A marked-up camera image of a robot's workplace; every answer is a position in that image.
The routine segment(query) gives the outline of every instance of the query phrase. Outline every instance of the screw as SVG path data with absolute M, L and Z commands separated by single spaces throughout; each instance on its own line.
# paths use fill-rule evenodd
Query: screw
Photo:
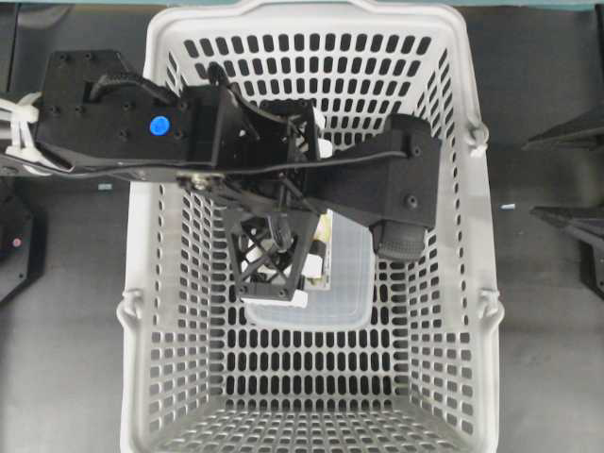
M 410 210 L 414 210 L 418 206 L 417 198 L 415 198 L 415 195 L 407 195 L 403 201 L 405 202 L 405 206 Z
M 120 129 L 120 131 L 118 132 L 118 136 L 120 137 L 120 139 L 126 142 L 130 138 L 130 132 L 128 131 L 128 129 Z

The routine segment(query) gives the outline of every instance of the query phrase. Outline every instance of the white zip tie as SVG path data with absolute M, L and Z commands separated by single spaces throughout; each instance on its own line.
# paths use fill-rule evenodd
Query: white zip tie
M 43 156 L 31 136 L 29 124 L 36 123 L 40 112 L 32 104 L 40 98 L 40 92 L 31 92 L 24 96 L 18 104 L 6 99 L 0 99 L 0 119 L 10 121 L 11 146 L 6 150 L 8 156 L 13 156 L 32 163 L 41 163 L 45 166 L 58 168 L 53 162 Z M 29 165 L 24 168 L 31 174 L 37 176 L 49 176 L 49 173 L 37 170 Z

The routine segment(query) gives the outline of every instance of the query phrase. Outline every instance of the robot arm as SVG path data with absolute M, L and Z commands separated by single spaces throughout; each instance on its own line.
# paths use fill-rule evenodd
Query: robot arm
M 225 208 L 235 285 L 250 299 L 287 302 L 304 289 L 327 210 L 368 227 L 382 258 L 420 258 L 440 161 L 428 123 L 392 114 L 382 133 L 332 155 L 310 99 L 257 106 L 220 66 L 208 78 L 175 94 L 115 51 L 53 54 L 41 95 L 0 104 L 12 110 L 0 113 L 0 166 L 177 182 L 206 196 Z

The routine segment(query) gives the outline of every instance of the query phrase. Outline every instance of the dark gray table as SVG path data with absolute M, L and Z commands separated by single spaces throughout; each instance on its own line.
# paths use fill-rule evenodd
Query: dark gray table
M 35 90 L 49 52 L 123 51 L 143 66 L 155 7 L 22 7 L 12 89 Z M 592 12 L 469 8 L 491 129 L 501 327 L 500 453 L 599 453 L 604 445 L 604 302 L 580 282 L 585 250 L 529 216 L 538 204 L 604 200 L 604 156 L 523 153 L 529 136 L 603 97 Z M 43 276 L 0 307 L 0 451 L 118 450 L 127 187 L 27 180 L 47 229 Z M 515 210 L 501 204 L 515 203 Z

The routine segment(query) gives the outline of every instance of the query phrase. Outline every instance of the blue cap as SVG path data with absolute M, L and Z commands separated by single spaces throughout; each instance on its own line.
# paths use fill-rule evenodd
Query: blue cap
M 166 135 L 170 130 L 170 120 L 165 116 L 156 116 L 153 120 L 151 120 L 149 130 L 156 137 Z

